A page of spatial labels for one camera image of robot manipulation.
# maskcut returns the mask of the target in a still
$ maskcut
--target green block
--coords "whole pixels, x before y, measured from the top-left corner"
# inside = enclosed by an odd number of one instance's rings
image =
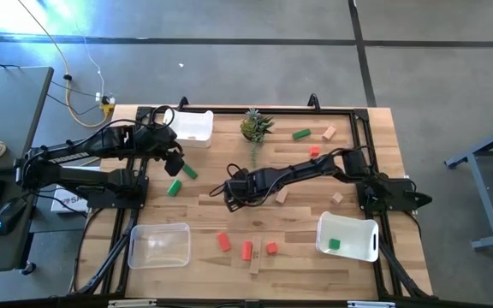
[[[184,172],[189,175],[190,178],[194,179],[197,177],[197,173],[195,171],[193,171],[193,169],[191,167],[189,167],[188,165],[186,165],[184,163],[184,167],[181,168],[182,170],[184,170]]]
[[[169,190],[167,191],[167,194],[171,197],[174,197],[178,191],[180,190],[181,187],[181,182],[178,180],[175,180],[172,182],[172,184],[169,187]]]
[[[312,134],[312,131],[309,130],[309,128],[306,128],[304,130],[300,130],[299,132],[293,133],[292,134],[292,138],[294,140],[297,140],[297,139],[300,139],[302,137],[309,136],[310,134]]]
[[[329,240],[329,248],[332,250],[340,249],[340,240],[330,239]]]

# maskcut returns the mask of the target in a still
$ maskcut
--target wooden tabletop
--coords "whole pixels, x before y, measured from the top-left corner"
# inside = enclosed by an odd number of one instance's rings
[[[113,119],[134,119],[138,105],[116,106]],[[391,110],[369,110],[372,137],[380,171],[402,177],[404,168]],[[184,160],[198,174],[196,180],[185,173],[176,176],[182,188],[176,197],[167,195],[173,178],[163,163],[151,161],[147,171],[150,190],[138,224],[185,222],[191,228],[191,260],[182,268],[131,269],[128,298],[195,299],[376,299],[376,283],[371,263],[338,258],[317,252],[315,237],[319,216],[336,215],[364,219],[358,209],[354,185],[331,177],[319,177],[288,186],[284,205],[275,195],[257,208],[228,212],[223,196],[208,193],[229,178],[226,166],[236,163],[253,170],[250,145],[242,137],[244,115],[214,115],[212,145],[208,149],[185,148]],[[275,115],[273,134],[267,135],[258,151],[258,166],[282,168],[309,159],[310,145],[320,145],[321,153],[353,145],[349,121],[340,115]],[[328,126],[336,128],[332,140],[324,144],[322,134]],[[291,134],[310,128],[312,135],[292,141]],[[342,165],[341,159],[336,163]],[[102,161],[102,170],[125,168],[115,159]],[[331,203],[334,193],[344,198]],[[104,210],[92,222],[80,255],[78,285],[84,285],[105,259],[115,220],[115,210]],[[401,212],[390,212],[395,253],[419,287],[431,293],[431,285],[416,225]],[[222,252],[217,233],[228,234],[232,249]],[[261,236],[263,253],[259,273],[249,273],[250,263],[241,259],[242,243]],[[276,255],[267,255],[265,244],[274,241]],[[389,268],[383,257],[386,287],[392,290]],[[120,266],[116,266],[116,284]]]

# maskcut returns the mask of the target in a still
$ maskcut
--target gray floor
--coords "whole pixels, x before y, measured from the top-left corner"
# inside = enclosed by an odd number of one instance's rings
[[[353,39],[347,1],[46,1],[54,34],[152,38]],[[35,7],[35,1],[26,4]],[[491,0],[357,0],[365,39],[493,41]],[[42,33],[17,10],[0,33]],[[39,7],[37,14],[42,15]],[[61,44],[74,88],[98,92],[96,69],[82,44]],[[354,46],[89,45],[106,91],[119,104],[305,104],[311,92],[325,106],[366,106]],[[493,132],[493,49],[367,48],[377,106],[393,110],[403,160],[421,191],[434,197],[419,212],[431,283],[443,299],[493,304],[493,249],[474,252],[470,240],[490,235],[466,166],[443,160]],[[51,44],[0,43],[0,62],[50,65],[62,83],[62,61]],[[61,88],[50,93],[63,99]],[[93,98],[73,95],[86,110]],[[81,117],[100,120],[98,112]],[[61,105],[47,99],[35,145],[87,136]],[[0,300],[66,293],[79,233],[43,234],[34,241],[29,277],[0,273]]]

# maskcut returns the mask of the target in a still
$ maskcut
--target computer mouse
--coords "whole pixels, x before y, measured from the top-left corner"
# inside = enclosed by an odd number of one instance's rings
[[[12,198],[1,207],[0,235],[7,235],[13,232],[25,209],[26,201],[22,198]]]

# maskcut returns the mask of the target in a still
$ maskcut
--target white plastic bin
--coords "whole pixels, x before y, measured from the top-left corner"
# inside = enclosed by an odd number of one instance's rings
[[[330,240],[340,241],[339,249],[330,249]],[[318,251],[335,256],[374,262],[378,253],[378,227],[372,219],[360,220],[324,212],[318,220]]]
[[[164,112],[163,123],[172,119],[172,111]],[[178,135],[176,141],[181,146],[207,148],[212,142],[212,123],[214,114],[212,111],[205,113],[175,111],[175,119],[170,123],[170,128]]]
[[[128,266],[135,270],[185,266],[190,246],[186,223],[138,225],[130,234]]]

